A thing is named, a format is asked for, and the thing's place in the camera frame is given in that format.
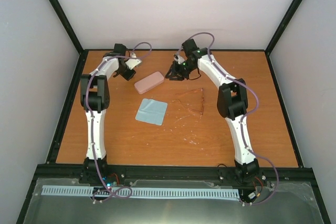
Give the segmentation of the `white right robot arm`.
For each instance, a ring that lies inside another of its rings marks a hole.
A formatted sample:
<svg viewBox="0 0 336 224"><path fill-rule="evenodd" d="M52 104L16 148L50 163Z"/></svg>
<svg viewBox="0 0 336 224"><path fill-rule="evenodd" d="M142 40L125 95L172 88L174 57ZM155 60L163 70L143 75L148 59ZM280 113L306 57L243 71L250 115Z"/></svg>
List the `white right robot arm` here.
<svg viewBox="0 0 336 224"><path fill-rule="evenodd" d="M247 127L247 86L236 79L215 59L209 48L199 48L194 39L182 43L186 59L177 52L165 78L171 81L190 79L190 73L206 74L218 89L217 110L229 127L235 149L235 177L240 184L250 182L259 172L259 163L250 143Z"/></svg>

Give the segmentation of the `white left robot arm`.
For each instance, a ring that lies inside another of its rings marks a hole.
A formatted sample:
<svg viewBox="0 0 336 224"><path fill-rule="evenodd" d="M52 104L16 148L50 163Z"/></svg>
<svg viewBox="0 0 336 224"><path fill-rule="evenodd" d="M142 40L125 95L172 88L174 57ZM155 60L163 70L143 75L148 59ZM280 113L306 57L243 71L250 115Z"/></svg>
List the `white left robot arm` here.
<svg viewBox="0 0 336 224"><path fill-rule="evenodd" d="M88 123L88 148L84 168L100 184L109 177L104 145L104 118L110 105L108 80L117 76L122 76L127 81L133 78L136 71L127 65L130 56L125 45L115 44L113 50L103 56L95 70L80 78L80 103Z"/></svg>

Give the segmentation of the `pink glasses case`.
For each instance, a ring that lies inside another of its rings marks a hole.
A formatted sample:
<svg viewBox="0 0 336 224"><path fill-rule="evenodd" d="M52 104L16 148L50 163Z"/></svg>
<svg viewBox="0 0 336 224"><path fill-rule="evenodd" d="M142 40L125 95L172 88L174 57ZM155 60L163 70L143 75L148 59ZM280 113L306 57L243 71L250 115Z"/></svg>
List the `pink glasses case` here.
<svg viewBox="0 0 336 224"><path fill-rule="evenodd" d="M144 94L150 91L151 89L157 87L158 85L162 84L163 81L164 81L163 75L159 71L157 71L137 81L134 84L134 88L137 90L139 94Z"/></svg>

